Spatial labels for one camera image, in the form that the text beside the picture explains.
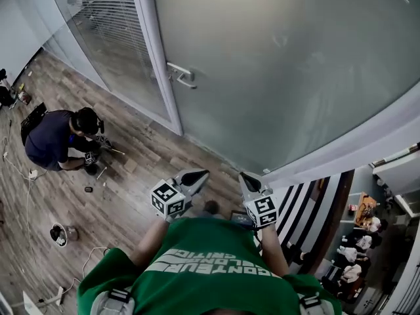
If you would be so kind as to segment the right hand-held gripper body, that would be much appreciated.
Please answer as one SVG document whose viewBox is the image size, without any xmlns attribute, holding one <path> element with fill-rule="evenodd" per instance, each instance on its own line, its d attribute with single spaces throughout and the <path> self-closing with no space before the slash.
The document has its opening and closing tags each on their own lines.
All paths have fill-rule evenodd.
<svg viewBox="0 0 420 315">
<path fill-rule="evenodd" d="M 242 189 L 243 206 L 257 228 L 265 227 L 278 220 L 278 201 L 269 187 L 263 187 L 262 192 L 251 192 Z"/>
</svg>

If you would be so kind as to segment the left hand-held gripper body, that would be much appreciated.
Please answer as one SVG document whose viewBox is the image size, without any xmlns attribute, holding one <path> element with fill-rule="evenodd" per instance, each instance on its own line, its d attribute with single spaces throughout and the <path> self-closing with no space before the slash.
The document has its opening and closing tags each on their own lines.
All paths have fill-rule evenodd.
<svg viewBox="0 0 420 315">
<path fill-rule="evenodd" d="M 173 178 L 160 180 L 151 190 L 151 204 L 161 217 L 174 217 L 183 213 L 191 204 L 189 184 L 183 184 L 191 172 L 180 172 Z"/>
</svg>

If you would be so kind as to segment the silver door handle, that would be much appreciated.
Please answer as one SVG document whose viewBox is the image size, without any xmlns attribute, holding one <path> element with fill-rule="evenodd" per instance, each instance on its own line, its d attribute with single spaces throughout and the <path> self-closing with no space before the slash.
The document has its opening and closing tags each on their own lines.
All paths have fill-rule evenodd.
<svg viewBox="0 0 420 315">
<path fill-rule="evenodd" d="M 197 86 L 193 84 L 195 79 L 193 72 L 171 62 L 167 62 L 167 69 L 170 81 L 176 81 L 189 89 L 197 89 Z"/>
</svg>

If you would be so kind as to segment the frosted glass door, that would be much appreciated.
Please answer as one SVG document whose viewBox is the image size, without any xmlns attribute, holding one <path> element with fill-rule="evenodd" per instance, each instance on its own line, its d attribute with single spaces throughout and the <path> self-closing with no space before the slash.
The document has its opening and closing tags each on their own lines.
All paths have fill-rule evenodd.
<svg viewBox="0 0 420 315">
<path fill-rule="evenodd" d="M 420 80 L 420 0 L 155 0 L 184 132 L 263 173 Z"/>
</svg>

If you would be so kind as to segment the person's left forearm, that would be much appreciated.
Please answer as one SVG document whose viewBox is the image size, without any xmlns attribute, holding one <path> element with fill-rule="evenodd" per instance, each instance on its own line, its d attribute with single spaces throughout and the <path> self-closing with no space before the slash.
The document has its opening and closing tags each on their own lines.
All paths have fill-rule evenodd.
<svg viewBox="0 0 420 315">
<path fill-rule="evenodd" d="M 170 223 L 166 220 L 158 218 L 130 254 L 130 260 L 140 273 L 148 268 L 152 259 L 160 250 L 169 225 Z"/>
</svg>

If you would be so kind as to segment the person's right forearm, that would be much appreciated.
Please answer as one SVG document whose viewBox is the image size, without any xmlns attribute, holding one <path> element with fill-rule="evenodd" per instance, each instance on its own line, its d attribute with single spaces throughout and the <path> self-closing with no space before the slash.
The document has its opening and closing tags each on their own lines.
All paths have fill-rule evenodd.
<svg viewBox="0 0 420 315">
<path fill-rule="evenodd" d="M 289 274 L 289 265 L 284 257 L 275 224 L 261 230 L 262 259 L 272 273 L 279 277 Z"/>
</svg>

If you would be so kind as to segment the black screen device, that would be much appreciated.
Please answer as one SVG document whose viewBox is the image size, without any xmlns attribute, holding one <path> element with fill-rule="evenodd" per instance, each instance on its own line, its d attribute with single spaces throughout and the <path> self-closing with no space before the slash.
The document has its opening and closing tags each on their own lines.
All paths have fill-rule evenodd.
<svg viewBox="0 0 420 315">
<path fill-rule="evenodd" d="M 254 222 L 252 218 L 243 211 L 231 211 L 230 221 L 234 224 L 237 224 L 247 230 L 252 230 L 254 228 Z"/>
</svg>

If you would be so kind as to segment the person's right leg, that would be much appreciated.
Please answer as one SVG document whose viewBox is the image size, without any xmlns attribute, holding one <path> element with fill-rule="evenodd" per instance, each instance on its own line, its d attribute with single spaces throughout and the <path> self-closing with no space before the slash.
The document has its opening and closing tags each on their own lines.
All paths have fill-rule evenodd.
<svg viewBox="0 0 420 315">
<path fill-rule="evenodd" d="M 220 214 L 220 213 L 211 213 L 209 211 L 203 210 L 200 211 L 197 216 L 197 218 L 208 218 L 208 219 L 220 219 L 220 220 L 226 220 L 226 218 Z"/>
</svg>

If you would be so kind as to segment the wooden handrail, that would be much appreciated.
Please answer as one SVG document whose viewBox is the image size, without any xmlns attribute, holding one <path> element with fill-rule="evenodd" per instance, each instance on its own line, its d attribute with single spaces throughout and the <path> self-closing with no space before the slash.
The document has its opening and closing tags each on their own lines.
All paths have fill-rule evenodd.
<svg viewBox="0 0 420 315">
<path fill-rule="evenodd" d="M 329 246 L 333 242 L 336 231 L 339 228 L 343 211 L 347 204 L 348 195 L 352 186 L 355 170 L 341 173 L 337 182 L 334 196 L 331 199 L 329 210 L 324 219 L 324 223 L 317 235 L 316 241 L 310 251 L 311 258 L 299 270 L 300 274 L 314 275 L 317 268 L 325 257 Z"/>
</svg>

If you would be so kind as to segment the green printed t-shirt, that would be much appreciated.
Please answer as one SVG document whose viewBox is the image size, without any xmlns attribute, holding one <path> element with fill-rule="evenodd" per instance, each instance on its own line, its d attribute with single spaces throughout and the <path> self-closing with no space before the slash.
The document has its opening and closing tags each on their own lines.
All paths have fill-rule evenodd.
<svg viewBox="0 0 420 315">
<path fill-rule="evenodd" d="M 275 275 L 227 220 L 177 218 L 142 273 L 129 256 L 113 248 L 84 277 L 78 315 L 342 315 L 314 276 Z"/>
</svg>

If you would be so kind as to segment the wooden table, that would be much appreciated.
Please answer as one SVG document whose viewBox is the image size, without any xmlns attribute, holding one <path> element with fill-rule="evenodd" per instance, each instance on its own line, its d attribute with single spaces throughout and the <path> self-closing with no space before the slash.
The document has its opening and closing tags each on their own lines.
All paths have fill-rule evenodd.
<svg viewBox="0 0 420 315">
<path fill-rule="evenodd" d="M 355 214 L 354 223 L 357 227 L 365 228 L 374 216 L 377 201 L 365 192 L 360 194 L 358 209 Z"/>
</svg>

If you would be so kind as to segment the white bucket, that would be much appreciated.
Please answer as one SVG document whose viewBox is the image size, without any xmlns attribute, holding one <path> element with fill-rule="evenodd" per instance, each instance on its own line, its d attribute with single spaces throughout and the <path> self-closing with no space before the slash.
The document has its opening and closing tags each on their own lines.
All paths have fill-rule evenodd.
<svg viewBox="0 0 420 315">
<path fill-rule="evenodd" d="M 76 242 L 79 239 L 79 233 L 74 226 L 63 226 L 60 223 L 54 223 L 50 229 L 52 241 L 58 247 L 66 247 L 68 243 Z"/>
</svg>

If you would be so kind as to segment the white floor stand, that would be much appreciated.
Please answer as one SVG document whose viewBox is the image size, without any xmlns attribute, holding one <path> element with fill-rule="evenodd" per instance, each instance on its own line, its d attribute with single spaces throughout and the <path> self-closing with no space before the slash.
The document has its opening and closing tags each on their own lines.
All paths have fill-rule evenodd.
<svg viewBox="0 0 420 315">
<path fill-rule="evenodd" d="M 60 286 L 58 288 L 57 294 L 54 297 L 51 297 L 50 299 L 47 299 L 47 300 L 34 302 L 30 298 L 30 296 L 25 291 L 23 291 L 22 296 L 23 296 L 24 310 L 26 311 L 27 315 L 44 315 L 41 309 L 47 306 L 50 306 L 52 304 L 56 304 L 60 306 L 62 304 L 64 293 L 65 293 L 64 288 Z"/>
</svg>

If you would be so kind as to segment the glass partition with blinds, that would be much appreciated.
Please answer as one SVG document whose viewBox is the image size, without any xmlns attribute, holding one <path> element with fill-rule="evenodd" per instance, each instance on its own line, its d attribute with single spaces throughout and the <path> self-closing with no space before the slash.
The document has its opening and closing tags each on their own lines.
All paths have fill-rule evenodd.
<svg viewBox="0 0 420 315">
<path fill-rule="evenodd" d="M 55 0 L 106 88 L 170 122 L 141 30 L 135 0 Z"/>
</svg>

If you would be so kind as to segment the black crate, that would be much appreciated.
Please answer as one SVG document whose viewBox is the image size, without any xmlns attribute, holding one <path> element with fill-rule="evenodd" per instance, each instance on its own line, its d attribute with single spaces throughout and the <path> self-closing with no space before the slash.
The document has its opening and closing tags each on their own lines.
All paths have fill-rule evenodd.
<svg viewBox="0 0 420 315">
<path fill-rule="evenodd" d="M 45 106 L 45 103 L 42 102 L 35 107 L 35 109 L 28 115 L 26 119 L 24 119 L 21 122 L 20 134 L 23 144 L 26 143 L 27 136 L 34 128 L 36 128 L 40 124 L 41 120 L 43 119 L 46 113 L 47 108 Z"/>
</svg>

